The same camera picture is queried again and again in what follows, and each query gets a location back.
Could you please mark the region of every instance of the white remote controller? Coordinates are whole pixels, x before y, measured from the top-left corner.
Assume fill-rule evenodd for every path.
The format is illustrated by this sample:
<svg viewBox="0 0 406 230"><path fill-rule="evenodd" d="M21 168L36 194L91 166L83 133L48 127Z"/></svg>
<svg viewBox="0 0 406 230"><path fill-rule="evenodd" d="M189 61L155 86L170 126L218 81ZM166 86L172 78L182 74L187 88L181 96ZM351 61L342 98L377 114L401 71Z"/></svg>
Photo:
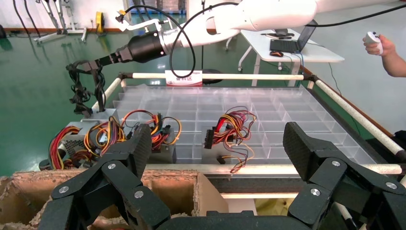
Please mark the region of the white remote controller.
<svg viewBox="0 0 406 230"><path fill-rule="evenodd" d="M377 46L377 48L379 49L379 54L378 55L381 55L383 53L381 40L379 39L378 36L376 36L375 32L368 32L367 33L367 35L365 36L365 43L368 43L368 44L376 43L376 44L378 44L378 46Z"/></svg>

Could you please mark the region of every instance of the table leg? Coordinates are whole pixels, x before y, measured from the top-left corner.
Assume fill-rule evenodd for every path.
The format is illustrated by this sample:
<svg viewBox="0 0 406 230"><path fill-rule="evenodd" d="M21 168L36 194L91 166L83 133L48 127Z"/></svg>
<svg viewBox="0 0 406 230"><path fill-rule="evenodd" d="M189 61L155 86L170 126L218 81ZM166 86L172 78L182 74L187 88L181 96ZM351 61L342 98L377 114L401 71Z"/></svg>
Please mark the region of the table leg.
<svg viewBox="0 0 406 230"><path fill-rule="evenodd" d="M259 74L259 65L261 64L261 56L257 54L257 59L255 60L254 74ZM257 80L252 80L251 86L257 86Z"/></svg>
<svg viewBox="0 0 406 230"><path fill-rule="evenodd" d="M291 74L295 75L299 73L299 69L300 69L300 61L295 61L293 63L293 67L292 67L292 72ZM290 80L288 83L288 86L293 87L296 84L295 80Z"/></svg>
<svg viewBox="0 0 406 230"><path fill-rule="evenodd" d="M229 38L229 39L227 40L227 43L226 43L226 51L228 51L228 44L230 44L231 39L233 39L233 37L231 37L231 38Z"/></svg>
<svg viewBox="0 0 406 230"><path fill-rule="evenodd" d="M252 46L249 46L248 49L245 51L244 55L241 57L239 63L238 63L238 71L241 72L242 71L242 62L244 61L244 59L247 57L247 55L249 54L249 52L252 50Z"/></svg>

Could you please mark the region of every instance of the laptop keyboard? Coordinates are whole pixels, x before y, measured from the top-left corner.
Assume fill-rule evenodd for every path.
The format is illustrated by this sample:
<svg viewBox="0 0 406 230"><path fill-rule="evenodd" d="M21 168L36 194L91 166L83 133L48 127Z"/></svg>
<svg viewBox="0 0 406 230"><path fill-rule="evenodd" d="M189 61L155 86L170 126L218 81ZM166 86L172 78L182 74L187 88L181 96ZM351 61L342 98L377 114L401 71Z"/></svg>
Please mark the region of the laptop keyboard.
<svg viewBox="0 0 406 230"><path fill-rule="evenodd" d="M284 52L296 52L297 45L294 41L281 41L281 40L272 40L271 41L271 50L281 50Z"/></svg>
<svg viewBox="0 0 406 230"><path fill-rule="evenodd" d="M281 41L281 47L289 50L297 50L296 42Z"/></svg>

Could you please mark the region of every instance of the white desk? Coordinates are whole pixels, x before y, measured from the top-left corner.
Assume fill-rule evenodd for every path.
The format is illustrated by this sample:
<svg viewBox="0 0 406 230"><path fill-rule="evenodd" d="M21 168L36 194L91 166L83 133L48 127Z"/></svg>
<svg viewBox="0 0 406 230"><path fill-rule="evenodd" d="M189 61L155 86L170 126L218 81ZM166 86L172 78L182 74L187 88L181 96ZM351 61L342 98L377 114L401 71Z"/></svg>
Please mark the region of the white desk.
<svg viewBox="0 0 406 230"><path fill-rule="evenodd" d="M291 40L297 40L299 38L299 33L297 33L294 30L288 29L289 33L293 33L294 36L292 37ZM290 67L290 63L292 63L292 74L297 74L299 72L299 68L301 65L301 56L300 54L291 54L291 53L286 53L284 52L283 57L275 57L269 55L269 47L271 44L271 38L261 35L261 34L267 34L267 33L274 33L273 30L264 30L260 32L253 32L253 31L247 31L247 30L241 30L241 34L243 37L247 40L249 43L249 48L246 50L244 55L242 56L240 62L238 63L238 70L241 71L242 67L241 64L244 61L245 57L247 57L248 53L251 51L252 48L254 48L255 52L257 53L257 59L255 61L255 66L254 66L254 74L259 73L259 64L261 59L267 62L288 62L287 66ZM315 45L317 44L316 42L309 40L307 44L304 46L302 50L302 55L303 55L303 61L304 65L306 65L306 62L341 62L344 61L343 57L340 57L339 55L331 52L330 50ZM294 86L295 81L291 80L289 81L289 86ZM257 80L252 81L252 86L257 85Z"/></svg>

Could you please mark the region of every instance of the clear plastic grid organizer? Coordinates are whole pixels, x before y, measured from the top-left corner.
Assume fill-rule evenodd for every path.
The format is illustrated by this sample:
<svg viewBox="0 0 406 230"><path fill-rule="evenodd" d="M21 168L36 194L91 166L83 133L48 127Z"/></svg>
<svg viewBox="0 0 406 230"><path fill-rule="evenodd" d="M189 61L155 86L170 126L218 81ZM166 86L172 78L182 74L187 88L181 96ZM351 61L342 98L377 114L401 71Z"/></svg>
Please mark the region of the clear plastic grid organizer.
<svg viewBox="0 0 406 230"><path fill-rule="evenodd" d="M244 141L255 152L248 164L291 163L282 145L285 124L290 121L297 122L311 137L331 141L358 164L375 163L303 86L183 88L140 85L124 87L119 98L113 105L120 119L132 110L144 109L181 121L182 132L176 142L177 163L202 163L202 129L215 126L220 116L234 106L245 106L257 116L251 128L251 139ZM147 114L135 113L128 117L127 124L132 126L150 119ZM171 125L175 132L178 131L175 121L166 120L164 125Z"/></svg>

